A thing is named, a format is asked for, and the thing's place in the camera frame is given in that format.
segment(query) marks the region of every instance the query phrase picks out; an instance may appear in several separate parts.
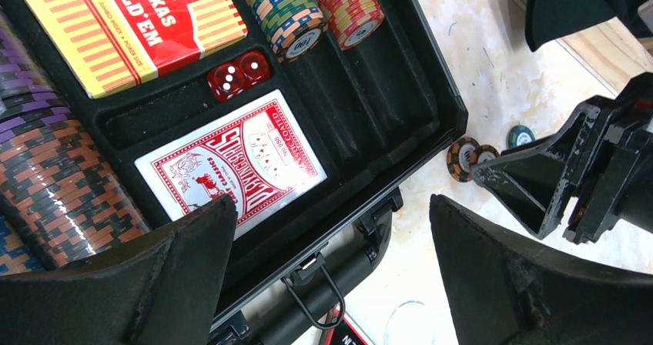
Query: wooden edge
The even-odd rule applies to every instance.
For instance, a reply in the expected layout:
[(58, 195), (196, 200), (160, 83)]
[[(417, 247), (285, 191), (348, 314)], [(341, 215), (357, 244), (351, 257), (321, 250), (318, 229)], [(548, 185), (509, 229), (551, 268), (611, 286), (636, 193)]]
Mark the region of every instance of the wooden edge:
[[(526, 0), (520, 1), (524, 7)], [(653, 39), (645, 48), (616, 18), (559, 42), (615, 95), (632, 77), (653, 72)]]
[(649, 54), (653, 55), (653, 37), (647, 39), (639, 39), (639, 43), (644, 46)]

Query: white floor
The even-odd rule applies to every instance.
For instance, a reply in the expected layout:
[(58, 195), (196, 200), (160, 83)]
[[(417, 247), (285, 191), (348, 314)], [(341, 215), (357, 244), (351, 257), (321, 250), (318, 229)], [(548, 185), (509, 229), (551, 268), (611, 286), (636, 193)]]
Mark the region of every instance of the white floor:
[[(556, 132), (580, 102), (609, 91), (556, 42), (531, 53), (524, 42), (524, 11), (513, 0), (420, 0), (433, 34), (470, 112), (467, 132), (500, 151), (510, 127), (536, 136)], [(407, 301), (428, 309), (434, 343), (456, 344), (428, 222), (431, 194), (444, 194), (502, 226), (527, 235), (489, 193), (450, 178), (440, 154), (401, 185), (404, 207), (380, 267), (347, 296), (348, 312), (376, 344), (390, 315)], [(544, 243), (611, 266), (653, 273), (653, 235), (619, 223), (599, 243), (575, 246), (556, 230)], [(311, 330), (296, 345), (316, 344)]]

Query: poker chip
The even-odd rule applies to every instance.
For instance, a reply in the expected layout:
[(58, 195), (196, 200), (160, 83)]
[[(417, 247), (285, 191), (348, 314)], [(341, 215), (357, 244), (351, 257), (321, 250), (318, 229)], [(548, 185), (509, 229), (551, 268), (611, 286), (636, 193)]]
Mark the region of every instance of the poker chip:
[(458, 182), (470, 182), (470, 161), (478, 142), (471, 137), (462, 137), (454, 142), (447, 152), (447, 169)]
[(92, 137), (1, 19), (0, 199), (0, 274), (56, 269), (149, 231)]
[(317, 0), (340, 49), (358, 45), (379, 28), (385, 15), (378, 0)]
[(514, 126), (508, 133), (508, 148), (526, 145), (535, 141), (535, 135), (527, 126)]
[(482, 162), (489, 162), (500, 156), (499, 152), (490, 145), (478, 146), (470, 157), (470, 166), (480, 164)]
[(20, 236), (0, 215), (0, 275), (42, 270), (43, 266)]
[(0, 99), (25, 93), (53, 92), (43, 71), (4, 20), (0, 20)]
[(247, 0), (280, 62), (292, 62), (314, 47), (327, 30), (317, 0)]

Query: texas hold'em card box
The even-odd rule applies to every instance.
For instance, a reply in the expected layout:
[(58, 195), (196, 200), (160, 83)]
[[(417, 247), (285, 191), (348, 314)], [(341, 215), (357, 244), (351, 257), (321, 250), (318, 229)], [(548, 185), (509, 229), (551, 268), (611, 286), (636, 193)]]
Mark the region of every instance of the texas hold'em card box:
[(173, 221), (229, 194), (235, 238), (327, 178), (279, 90), (135, 164)]
[(173, 72), (244, 38), (231, 0), (25, 0), (90, 97)]

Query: red object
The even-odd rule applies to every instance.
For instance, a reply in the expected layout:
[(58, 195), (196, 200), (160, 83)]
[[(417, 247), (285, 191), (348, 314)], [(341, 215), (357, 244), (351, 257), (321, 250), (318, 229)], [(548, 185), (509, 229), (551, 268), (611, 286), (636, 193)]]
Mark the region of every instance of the red object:
[(251, 51), (210, 71), (207, 78), (216, 99), (225, 102), (270, 79), (270, 64), (262, 53)]
[(235, 63), (251, 81), (251, 85), (264, 82), (270, 78), (270, 65), (265, 56), (258, 51), (247, 52), (236, 59)]

